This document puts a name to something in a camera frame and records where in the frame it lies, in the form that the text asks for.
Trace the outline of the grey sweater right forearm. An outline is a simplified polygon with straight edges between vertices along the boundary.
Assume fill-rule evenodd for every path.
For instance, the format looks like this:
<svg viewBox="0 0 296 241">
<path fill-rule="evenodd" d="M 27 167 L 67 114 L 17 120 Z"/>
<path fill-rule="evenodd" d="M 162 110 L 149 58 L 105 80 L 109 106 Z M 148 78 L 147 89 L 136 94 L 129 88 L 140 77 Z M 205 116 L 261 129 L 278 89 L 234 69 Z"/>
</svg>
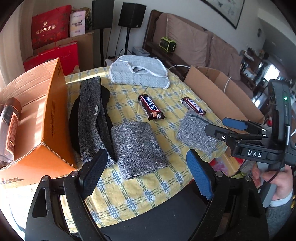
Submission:
<svg viewBox="0 0 296 241">
<path fill-rule="evenodd" d="M 266 219 L 268 225 L 268 236 L 272 239 L 287 222 L 292 209 L 293 191 L 283 199 L 272 200 L 266 211 Z"/>
</svg>

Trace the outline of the person's right hand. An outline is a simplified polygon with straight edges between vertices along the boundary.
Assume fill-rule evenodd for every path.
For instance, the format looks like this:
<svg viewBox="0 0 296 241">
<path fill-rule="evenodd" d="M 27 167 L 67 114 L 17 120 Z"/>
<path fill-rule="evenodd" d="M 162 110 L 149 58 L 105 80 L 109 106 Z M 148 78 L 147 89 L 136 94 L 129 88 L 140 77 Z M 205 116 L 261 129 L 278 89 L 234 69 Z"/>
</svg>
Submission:
<svg viewBox="0 0 296 241">
<path fill-rule="evenodd" d="M 276 171 L 261 173 L 256 164 L 252 168 L 252 178 L 257 188 L 261 186 L 262 180 L 269 181 L 275 174 Z M 284 170 L 280 171 L 270 183 L 277 186 L 272 198 L 273 201 L 288 197 L 293 190 L 293 173 L 291 167 L 285 165 Z"/>
</svg>

